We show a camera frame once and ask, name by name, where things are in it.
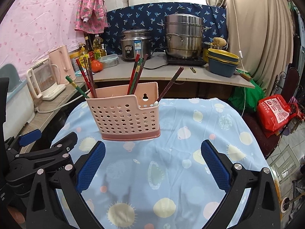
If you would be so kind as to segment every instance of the chopstick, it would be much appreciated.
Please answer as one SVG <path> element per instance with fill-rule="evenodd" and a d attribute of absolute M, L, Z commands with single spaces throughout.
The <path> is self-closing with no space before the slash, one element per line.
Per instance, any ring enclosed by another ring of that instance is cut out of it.
<path fill-rule="evenodd" d="M 78 66 L 78 68 L 79 68 L 79 70 L 80 70 L 81 75 L 83 76 L 83 79 L 85 80 L 85 82 L 86 82 L 86 84 L 87 84 L 87 86 L 88 86 L 88 89 L 90 89 L 91 93 L 93 93 L 91 84 L 89 83 L 88 78 L 86 77 L 86 74 L 85 74 L 85 72 L 83 71 L 83 67 L 82 67 L 81 64 L 80 64 L 79 59 L 76 59 L 76 63 L 77 63 L 77 66 Z"/>
<path fill-rule="evenodd" d="M 139 59 L 140 59 L 140 54 L 137 54 L 137 56 L 136 56 L 136 58 L 135 58 L 134 67 L 133 67 L 133 69 L 132 69 L 132 75 L 130 76 L 130 81 L 129 81 L 129 86 L 128 86 L 127 95 L 129 94 L 130 89 L 131 89 L 131 87 L 132 87 L 132 82 L 133 82 L 133 79 L 134 79 L 134 77 L 135 77 L 135 70 L 136 70 L 136 68 L 137 68 Z"/>
<path fill-rule="evenodd" d="M 161 95 L 159 95 L 157 102 L 159 103 L 160 100 L 164 97 L 166 92 L 170 89 L 170 87 L 173 85 L 173 83 L 176 81 L 176 79 L 179 77 L 181 72 L 184 70 L 183 67 L 180 67 L 179 70 L 176 72 L 176 74 L 173 76 L 173 78 L 170 80 L 168 85 L 165 87 L 165 89 L 162 91 Z"/>
<path fill-rule="evenodd" d="M 85 92 L 83 92 L 83 91 L 81 90 L 81 88 L 78 87 L 77 84 L 74 83 L 74 82 L 72 81 L 72 79 L 71 79 L 69 76 L 66 76 L 66 80 L 68 80 L 68 82 L 69 82 L 78 92 L 80 92 L 80 94 L 82 94 L 83 97 L 85 97 L 85 98 L 87 98 L 87 99 L 89 98 L 89 96 L 87 96 L 87 95 L 85 94 Z"/>
<path fill-rule="evenodd" d="M 84 60 L 85 65 L 87 65 L 87 59 L 83 58 L 83 60 Z M 88 79 L 89 79 L 89 82 L 91 84 L 92 91 L 93 91 L 92 96 L 93 96 L 93 98 L 97 98 L 96 90 L 94 88 L 94 80 L 93 80 L 93 74 L 92 74 L 92 68 L 91 68 L 91 59 L 88 59 L 87 74 L 88 74 Z"/>
<path fill-rule="evenodd" d="M 130 88 L 130 91 L 129 91 L 129 93 L 128 93 L 129 95 L 132 94 L 133 88 L 134 88 L 134 86 L 135 86 L 135 81 L 137 80 L 137 76 L 138 76 L 138 74 L 139 74 L 139 70 L 140 70 L 140 67 L 141 67 L 142 62 L 143 62 L 143 59 L 140 59 L 139 62 L 138 62 L 137 68 L 136 68 L 136 70 L 135 70 L 135 75 L 134 75 L 134 78 L 133 78 L 133 80 L 132 80 L 132 87 Z"/>
<path fill-rule="evenodd" d="M 138 82 L 139 82 L 139 80 L 140 80 L 140 77 L 141 77 L 141 74 L 142 74 L 142 71 L 143 71 L 143 68 L 144 68 L 144 65 L 145 65 L 145 62 L 146 62 L 147 58 L 148 58 L 148 54 L 145 54 L 145 55 L 144 55 L 143 62 L 142 62 L 142 64 L 141 64 L 141 66 L 140 66 L 139 73 L 138 73 L 138 75 L 137 75 L 137 79 L 136 79 L 136 81 L 135 81 L 135 85 L 134 85 L 134 87 L 133 87 L 133 89 L 132 89 L 132 95 L 135 94 L 135 89 L 137 88 L 137 85 L 138 85 Z"/>

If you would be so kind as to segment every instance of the countertop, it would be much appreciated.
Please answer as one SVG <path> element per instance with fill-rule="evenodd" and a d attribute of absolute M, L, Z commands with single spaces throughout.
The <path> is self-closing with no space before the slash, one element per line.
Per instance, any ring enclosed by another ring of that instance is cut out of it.
<path fill-rule="evenodd" d="M 78 81 L 83 81 L 82 77 L 78 77 L 75 80 L 76 82 Z M 83 87 L 84 83 L 77 83 L 77 85 L 81 88 Z M 50 111 L 53 110 L 61 105 L 66 104 L 70 98 L 77 92 L 77 90 L 72 86 L 72 85 L 67 85 L 65 90 L 61 92 L 54 100 L 52 101 L 42 101 L 42 103 L 39 105 L 39 110 L 40 111 Z M 60 109 L 47 113 L 47 114 L 41 114 L 41 113 L 35 113 L 35 117 L 33 120 L 25 125 L 23 129 L 21 130 L 20 134 L 26 134 L 28 132 L 31 132 L 33 130 L 39 129 L 41 132 L 45 129 L 45 127 L 48 125 L 48 123 L 51 121 L 51 119 L 54 118 L 54 116 L 57 114 L 57 112 Z M 34 142 L 31 143 L 30 145 L 23 147 L 20 151 L 20 153 L 26 153 L 30 152 L 34 145 Z"/>
<path fill-rule="evenodd" d="M 166 64 L 166 55 L 162 52 L 156 52 L 153 56 L 146 61 L 145 67 L 156 68 Z M 119 55 L 119 63 L 116 66 L 105 68 L 103 71 L 93 75 L 94 81 L 120 81 L 129 80 L 132 72 L 134 62 L 126 62 Z M 171 80 L 175 75 L 179 66 L 167 65 L 155 70 L 144 69 L 140 80 Z M 233 75 L 232 77 L 223 77 L 213 74 L 208 71 L 208 68 L 194 67 L 196 73 L 193 73 L 190 67 L 185 67 L 181 73 L 178 81 L 194 81 L 194 82 L 206 82 L 215 84 L 225 84 L 232 86 L 240 86 L 254 89 L 254 85 L 251 82 L 243 79 L 239 75 Z"/>

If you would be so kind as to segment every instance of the light blue tablecloth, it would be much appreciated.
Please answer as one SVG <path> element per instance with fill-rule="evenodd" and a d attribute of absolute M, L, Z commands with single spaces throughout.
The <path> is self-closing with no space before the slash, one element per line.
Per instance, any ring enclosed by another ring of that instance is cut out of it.
<path fill-rule="evenodd" d="M 106 156 L 82 196 L 106 229 L 201 229 L 225 195 L 201 156 L 206 139 L 233 163 L 256 171 L 268 166 L 251 131 L 226 103 L 163 99 L 159 111 L 159 138 L 103 140 Z M 73 110 L 53 143 L 72 131 L 78 136 L 70 152 L 75 162 L 102 140 L 86 102 Z M 230 226 L 238 222 L 248 195 L 246 190 Z M 58 196 L 77 227 L 61 190 Z"/>

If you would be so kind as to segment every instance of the stainless steel steamer pot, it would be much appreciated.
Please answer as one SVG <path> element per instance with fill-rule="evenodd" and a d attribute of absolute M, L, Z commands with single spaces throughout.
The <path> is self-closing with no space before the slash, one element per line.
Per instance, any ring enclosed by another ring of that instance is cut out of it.
<path fill-rule="evenodd" d="M 166 51 L 180 59 L 196 59 L 202 48 L 202 18 L 188 14 L 165 17 Z"/>

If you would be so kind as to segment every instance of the blue gripper pad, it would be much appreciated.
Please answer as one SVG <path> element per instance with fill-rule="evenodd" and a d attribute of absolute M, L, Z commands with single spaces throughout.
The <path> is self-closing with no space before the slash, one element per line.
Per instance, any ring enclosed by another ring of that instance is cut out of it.
<path fill-rule="evenodd" d="M 91 153 L 91 156 L 83 165 L 83 168 L 77 175 L 76 189 L 79 193 L 89 188 L 89 185 L 97 172 L 97 169 L 101 165 L 106 154 L 106 147 L 103 142 L 99 143 L 96 149 Z"/>
<path fill-rule="evenodd" d="M 201 154 L 208 165 L 208 168 L 211 171 L 219 189 L 222 189 L 228 193 L 231 189 L 230 174 L 219 160 L 218 156 L 214 152 L 214 149 L 212 149 L 206 141 L 203 141 L 201 144 Z"/>
<path fill-rule="evenodd" d="M 35 142 L 40 138 L 41 138 L 41 131 L 39 129 L 36 129 L 25 135 L 22 135 L 19 139 L 19 145 L 24 147 Z"/>

